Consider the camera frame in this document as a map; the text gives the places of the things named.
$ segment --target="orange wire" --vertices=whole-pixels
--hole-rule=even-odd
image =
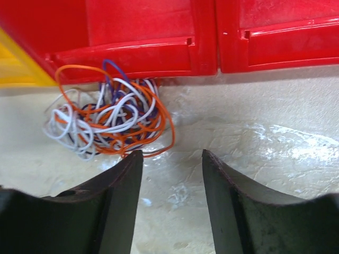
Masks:
[[[117,85],[113,84],[113,79],[112,79],[111,75],[108,74],[106,71],[100,69],[100,68],[91,67],[91,66],[84,66],[84,65],[64,65],[64,66],[60,67],[55,73],[55,79],[56,79],[56,82],[59,85],[59,89],[60,89],[62,95],[64,96],[65,100],[70,104],[70,106],[73,108],[73,110],[76,110],[91,127],[97,128],[97,129],[107,129],[107,128],[109,128],[108,126],[103,126],[103,124],[104,124],[105,120],[107,120],[109,118],[112,111],[109,111],[109,112],[105,113],[103,116],[101,116],[101,118],[98,121],[98,124],[94,124],[94,123],[91,123],[89,121],[91,120],[91,118],[90,118],[91,114],[99,113],[99,112],[103,111],[104,109],[108,108],[110,105],[100,107],[96,110],[92,110],[91,107],[88,106],[87,109],[85,108],[84,110],[82,110],[81,108],[78,108],[77,106],[75,106],[72,103],[72,101],[69,99],[69,97],[66,95],[66,93],[65,93],[65,91],[64,91],[64,89],[63,89],[63,87],[60,83],[60,73],[65,69],[72,69],[72,68],[93,70],[93,71],[100,72],[104,75],[107,75],[110,79],[110,85],[116,89]],[[112,134],[112,133],[102,133],[102,135],[104,137],[108,137],[108,138],[112,139],[112,141],[109,142],[109,145],[110,145],[109,148],[102,147],[99,144],[97,144],[96,142],[93,142],[93,144],[95,145],[97,151],[100,152],[100,153],[103,153],[103,154],[106,154],[106,155],[120,154],[120,156],[125,157],[128,154],[128,151],[127,151],[128,149],[130,149],[134,146],[152,143],[158,137],[160,137],[160,135],[165,130],[166,119],[168,119],[169,123],[171,125],[171,130],[172,130],[172,142],[171,142],[171,144],[164,149],[161,149],[161,150],[159,150],[159,151],[157,151],[153,154],[150,154],[150,155],[145,155],[144,157],[148,158],[148,157],[159,155],[159,154],[167,151],[168,149],[172,148],[174,146],[174,143],[175,143],[175,129],[174,129],[174,124],[173,124],[171,115],[168,112],[168,110],[166,109],[166,107],[164,106],[164,104],[161,102],[161,100],[157,97],[157,95],[155,93],[153,93],[149,88],[140,86],[140,85],[138,85],[137,83],[134,83],[134,82],[131,82],[131,84],[133,86],[135,86],[136,89],[138,89],[139,91],[141,91],[145,95],[145,97],[146,97],[146,99],[149,103],[149,106],[151,105],[152,98],[154,98],[156,100],[155,107],[158,109],[158,113],[157,113],[156,117],[151,120],[151,123],[148,126],[144,126],[143,124],[138,123],[140,130],[137,130],[137,131],[130,130],[129,134],[123,135],[121,133],[114,133],[114,134]],[[124,90],[126,90],[126,91],[129,90],[129,88],[127,86],[124,86],[124,87],[125,87]],[[61,120],[58,116],[56,116],[56,121],[58,121],[60,123],[65,123],[65,121]],[[148,132],[157,132],[157,134],[152,138],[146,138]],[[79,135],[79,137],[81,138],[81,140],[83,142],[86,143],[86,141],[84,140],[84,138],[81,135]],[[128,138],[130,138],[133,141],[133,143],[126,145],[124,142]],[[119,150],[115,150],[113,148],[113,146],[118,141],[120,141],[122,143],[122,146]]]

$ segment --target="white floor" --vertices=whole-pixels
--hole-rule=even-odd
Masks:
[[[168,80],[160,94],[177,125],[177,144],[145,159],[131,253],[214,253],[202,149],[288,194],[339,192],[338,74],[334,66]],[[82,162],[43,135],[43,109],[57,94],[0,90],[4,187],[57,195],[116,163],[104,156]],[[169,140],[165,133],[152,147]]]

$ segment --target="yellow plastic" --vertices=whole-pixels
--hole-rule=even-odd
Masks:
[[[0,28],[0,88],[56,85],[56,82]]]

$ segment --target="red plastic box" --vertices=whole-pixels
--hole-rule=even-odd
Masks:
[[[65,64],[101,67],[105,58],[131,78],[217,72],[213,0],[3,0],[0,26],[51,76]],[[75,69],[62,77],[99,79]]]
[[[339,64],[338,0],[216,0],[224,73]]]

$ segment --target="bundle of wires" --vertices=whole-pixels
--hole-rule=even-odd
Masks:
[[[106,71],[107,64],[116,68],[123,79],[112,78]],[[105,75],[106,82],[99,84],[97,98],[80,89],[63,89],[59,76],[63,70],[70,68],[93,70]],[[124,157],[133,150],[141,149],[159,138],[166,128],[166,120],[172,129],[171,144],[144,152],[145,157],[159,155],[174,145],[174,124],[159,99],[153,79],[129,80],[114,62],[104,60],[103,69],[62,66],[56,71],[56,81],[61,95],[46,109],[45,113],[50,114],[43,131],[83,160],[91,160],[101,153]],[[56,105],[62,98],[64,103]]]

